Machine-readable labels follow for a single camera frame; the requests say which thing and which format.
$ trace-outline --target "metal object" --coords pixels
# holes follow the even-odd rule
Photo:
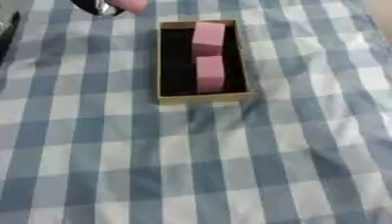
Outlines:
[[[113,16],[117,13],[117,8],[105,0],[95,0],[95,7],[100,16]]]
[[[0,65],[13,40],[18,21],[16,1],[0,0]]]

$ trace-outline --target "open box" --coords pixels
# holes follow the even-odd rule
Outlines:
[[[157,35],[157,98],[161,104],[236,102],[250,96],[235,20],[207,22],[226,25],[223,45],[225,82],[221,92],[197,93],[192,37],[196,22],[163,22]]]

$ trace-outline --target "pink block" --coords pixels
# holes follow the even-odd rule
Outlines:
[[[192,39],[193,57],[221,55],[225,25],[211,22],[197,22]]]
[[[111,4],[132,13],[139,13],[147,7],[147,0],[109,0]]]
[[[219,92],[222,90],[225,69],[221,56],[197,57],[196,68],[199,93]]]

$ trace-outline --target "table surface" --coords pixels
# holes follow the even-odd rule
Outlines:
[[[361,1],[31,0],[0,71],[0,223],[390,223],[390,49]],[[237,19],[254,94],[159,107],[158,21]]]

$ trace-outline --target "box rim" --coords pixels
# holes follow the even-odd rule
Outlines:
[[[241,59],[241,68],[242,72],[245,78],[245,86],[246,86],[246,91],[244,92],[238,92],[238,93],[217,93],[217,94],[189,94],[189,95],[174,95],[174,96],[163,96],[161,95],[161,31],[163,29],[164,24],[188,24],[188,23],[197,23],[197,22],[227,22],[227,23],[233,23],[234,31],[235,31],[235,36],[237,38],[237,44],[238,44],[238,50],[240,54],[240,59]],[[216,96],[216,95],[223,95],[223,96],[228,96],[228,95],[247,95],[251,94],[252,88],[249,83],[249,76],[248,73],[246,72],[245,69],[245,63],[242,57],[242,36],[240,35],[239,31],[239,26],[237,23],[236,19],[218,19],[218,20],[190,20],[190,21],[160,21],[157,24],[158,30],[157,30],[157,98],[159,100],[161,99],[178,99],[178,98],[198,98],[198,97],[208,97],[208,96]]]

